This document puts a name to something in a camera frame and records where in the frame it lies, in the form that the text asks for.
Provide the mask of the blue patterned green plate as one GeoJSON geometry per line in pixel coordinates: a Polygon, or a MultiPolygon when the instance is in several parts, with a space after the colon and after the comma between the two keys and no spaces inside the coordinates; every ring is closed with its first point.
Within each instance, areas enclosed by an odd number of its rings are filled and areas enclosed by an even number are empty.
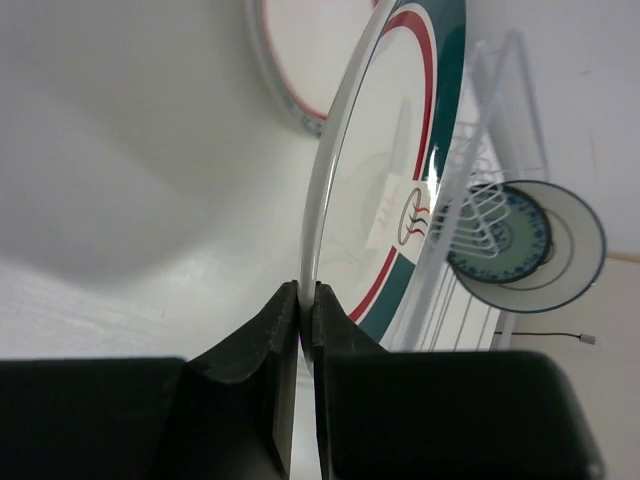
{"type": "Polygon", "coordinates": [[[447,260],[456,272],[489,284],[531,275],[552,245],[550,221],[530,195],[509,185],[470,188],[447,260]]]}

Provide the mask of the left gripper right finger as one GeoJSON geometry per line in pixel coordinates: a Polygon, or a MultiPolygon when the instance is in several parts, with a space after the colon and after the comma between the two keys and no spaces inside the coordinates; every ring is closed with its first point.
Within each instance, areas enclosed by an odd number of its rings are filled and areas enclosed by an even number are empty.
{"type": "Polygon", "coordinates": [[[318,284],[310,316],[326,479],[601,479],[568,376],[533,351],[389,352],[318,284]]]}

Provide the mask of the white plate with dark rim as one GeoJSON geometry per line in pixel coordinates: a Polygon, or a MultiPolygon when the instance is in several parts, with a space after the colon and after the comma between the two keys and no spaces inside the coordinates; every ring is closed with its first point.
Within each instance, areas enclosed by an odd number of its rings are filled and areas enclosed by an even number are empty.
{"type": "Polygon", "coordinates": [[[457,271],[457,279],[476,298],[500,310],[537,314],[556,310],[583,295],[604,265],[606,235],[595,211],[581,197],[557,184],[511,181],[532,197],[551,227],[548,253],[530,275],[509,283],[486,283],[457,271]]]}

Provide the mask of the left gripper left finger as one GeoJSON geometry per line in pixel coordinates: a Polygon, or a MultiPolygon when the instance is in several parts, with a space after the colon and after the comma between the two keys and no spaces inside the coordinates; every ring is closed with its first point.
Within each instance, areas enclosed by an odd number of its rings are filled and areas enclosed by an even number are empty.
{"type": "Polygon", "coordinates": [[[286,479],[297,286],[192,360],[5,360],[5,479],[286,479]]]}

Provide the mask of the green red rimmed plate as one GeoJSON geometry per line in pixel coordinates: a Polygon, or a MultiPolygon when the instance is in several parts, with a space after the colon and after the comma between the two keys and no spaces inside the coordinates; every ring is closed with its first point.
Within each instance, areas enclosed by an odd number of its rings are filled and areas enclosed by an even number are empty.
{"type": "Polygon", "coordinates": [[[377,3],[246,1],[261,74],[286,120],[318,138],[344,71],[377,3]]]}
{"type": "Polygon", "coordinates": [[[381,1],[347,62],[313,162],[298,299],[330,286],[347,318],[386,344],[405,311],[464,73],[462,1],[381,1]]]}

